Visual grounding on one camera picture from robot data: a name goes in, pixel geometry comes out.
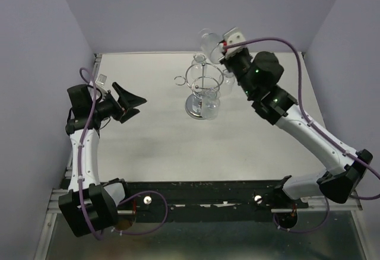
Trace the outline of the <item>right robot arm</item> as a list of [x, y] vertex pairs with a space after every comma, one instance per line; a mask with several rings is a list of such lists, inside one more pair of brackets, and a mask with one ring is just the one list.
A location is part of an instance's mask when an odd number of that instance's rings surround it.
[[284, 68], [275, 54], [263, 51], [251, 56], [244, 47], [220, 63], [235, 76], [261, 118], [295, 138], [325, 167], [318, 174], [284, 177], [273, 193], [274, 203], [285, 208], [295, 199], [312, 196], [345, 203], [365, 174], [361, 162], [370, 163], [373, 155], [349, 147], [324, 128], [316, 129], [319, 124], [303, 115], [296, 98], [278, 86]]

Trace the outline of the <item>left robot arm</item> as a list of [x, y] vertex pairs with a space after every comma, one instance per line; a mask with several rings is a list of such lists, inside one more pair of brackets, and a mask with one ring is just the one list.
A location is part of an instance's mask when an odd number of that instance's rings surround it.
[[101, 123], [107, 118], [124, 123], [137, 115], [146, 99], [136, 96], [118, 83], [111, 92], [94, 99], [86, 84], [67, 90], [71, 112], [65, 130], [72, 144], [72, 175], [68, 192], [58, 199], [58, 206], [73, 234], [77, 237], [102, 231], [118, 222], [118, 209], [131, 205], [132, 196], [123, 179], [102, 183], [99, 179], [97, 151]]

